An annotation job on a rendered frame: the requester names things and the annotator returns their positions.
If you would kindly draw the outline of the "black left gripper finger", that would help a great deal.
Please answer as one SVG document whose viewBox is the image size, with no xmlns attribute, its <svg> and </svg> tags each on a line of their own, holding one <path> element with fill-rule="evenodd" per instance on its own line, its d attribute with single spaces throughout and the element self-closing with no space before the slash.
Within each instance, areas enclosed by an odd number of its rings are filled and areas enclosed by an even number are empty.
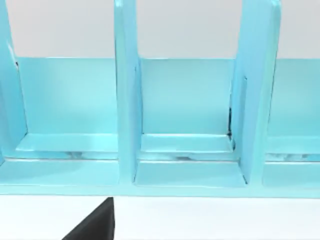
<svg viewBox="0 0 320 240">
<path fill-rule="evenodd" d="M 114 240 L 114 198 L 107 197 L 61 240 Z"/>
</svg>

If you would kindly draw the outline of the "light blue rack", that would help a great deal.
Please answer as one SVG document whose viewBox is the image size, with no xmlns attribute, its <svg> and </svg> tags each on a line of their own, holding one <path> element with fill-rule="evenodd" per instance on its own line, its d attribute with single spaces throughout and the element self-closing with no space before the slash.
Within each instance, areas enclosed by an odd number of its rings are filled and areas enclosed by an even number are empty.
<svg viewBox="0 0 320 240">
<path fill-rule="evenodd" d="M 320 199 L 320 0 L 0 0 L 0 195 Z"/>
</svg>

